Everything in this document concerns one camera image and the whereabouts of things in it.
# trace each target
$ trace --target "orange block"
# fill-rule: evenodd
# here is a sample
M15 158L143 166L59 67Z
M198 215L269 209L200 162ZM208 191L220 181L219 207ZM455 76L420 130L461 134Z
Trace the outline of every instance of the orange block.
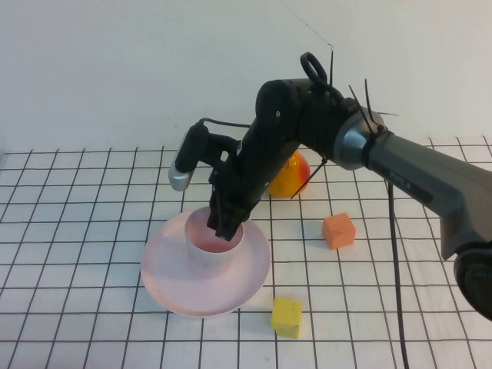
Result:
M354 243L355 226L347 213L325 218L323 236L331 250Z

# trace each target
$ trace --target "peach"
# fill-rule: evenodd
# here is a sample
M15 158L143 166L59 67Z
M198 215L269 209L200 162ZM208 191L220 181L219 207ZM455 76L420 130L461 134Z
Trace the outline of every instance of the peach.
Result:
M274 198L290 198L311 175L309 163L297 150L267 188Z

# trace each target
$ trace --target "pink cup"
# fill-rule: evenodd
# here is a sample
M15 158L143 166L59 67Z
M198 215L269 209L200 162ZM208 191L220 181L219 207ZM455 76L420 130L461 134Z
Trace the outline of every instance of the pink cup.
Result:
M224 273L241 248L244 237L242 225L230 241L216 237L215 231L207 227L209 215L209 207L195 210L184 226L190 266L197 276L203 278Z

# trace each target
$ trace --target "yellow block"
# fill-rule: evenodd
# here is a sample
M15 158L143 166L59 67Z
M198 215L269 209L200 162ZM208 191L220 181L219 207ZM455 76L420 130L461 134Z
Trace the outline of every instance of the yellow block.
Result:
M302 303L288 298L275 298L271 327L279 336L299 338Z

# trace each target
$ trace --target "white grid mat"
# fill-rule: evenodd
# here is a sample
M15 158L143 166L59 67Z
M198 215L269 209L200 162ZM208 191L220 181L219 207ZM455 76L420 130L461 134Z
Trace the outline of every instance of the white grid mat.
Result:
M492 170L485 138L424 142ZM179 317L142 286L145 241L207 204L209 168L184 193L174 151L7 154L0 171L0 368L392 368L397 335L385 183L327 165L293 201L251 218L271 239L264 287L240 311ZM303 154L312 165L320 158ZM396 191L404 321L413 368L491 368L492 324L473 311L439 253L439 220ZM321 219L346 211L355 246L327 249ZM274 296L303 303L301 338L270 329Z

